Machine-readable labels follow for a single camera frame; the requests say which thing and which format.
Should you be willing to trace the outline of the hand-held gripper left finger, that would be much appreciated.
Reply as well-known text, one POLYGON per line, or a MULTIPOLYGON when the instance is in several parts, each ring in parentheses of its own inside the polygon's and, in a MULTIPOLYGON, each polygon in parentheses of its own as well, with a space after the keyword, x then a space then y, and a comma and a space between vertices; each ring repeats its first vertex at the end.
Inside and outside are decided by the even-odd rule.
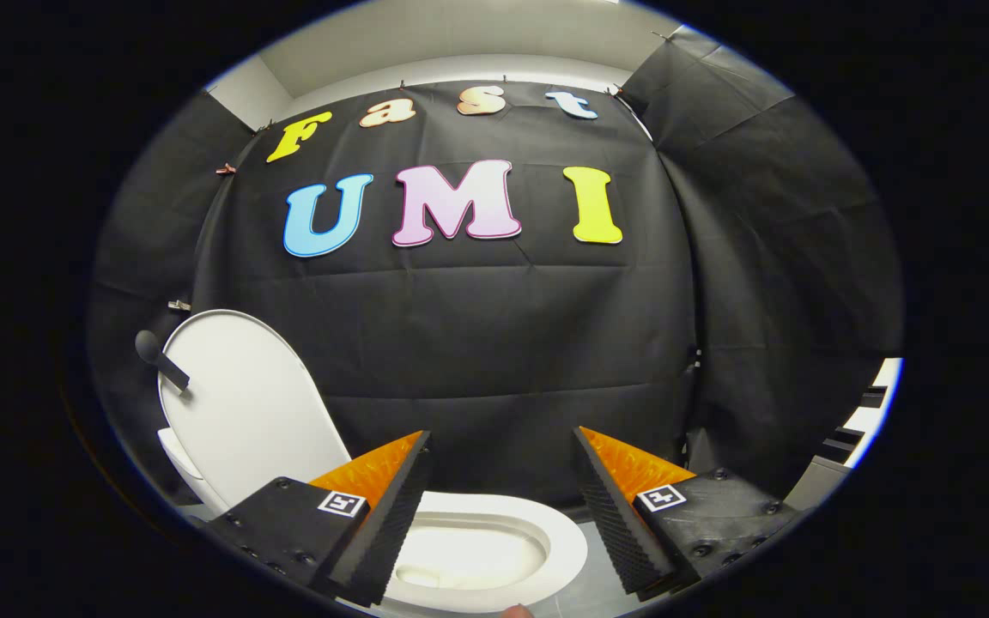
POLYGON ((431 438, 412 432, 310 482, 278 476, 203 535, 291 587, 377 605, 428 485, 431 438))

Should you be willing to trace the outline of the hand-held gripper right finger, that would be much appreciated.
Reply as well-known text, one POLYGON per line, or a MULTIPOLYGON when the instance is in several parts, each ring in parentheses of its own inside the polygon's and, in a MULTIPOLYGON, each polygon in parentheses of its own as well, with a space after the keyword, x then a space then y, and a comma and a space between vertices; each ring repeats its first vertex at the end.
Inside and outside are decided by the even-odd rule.
POLYGON ((721 578, 802 516, 726 467, 698 475, 589 427, 572 435, 579 491, 640 601, 721 578))

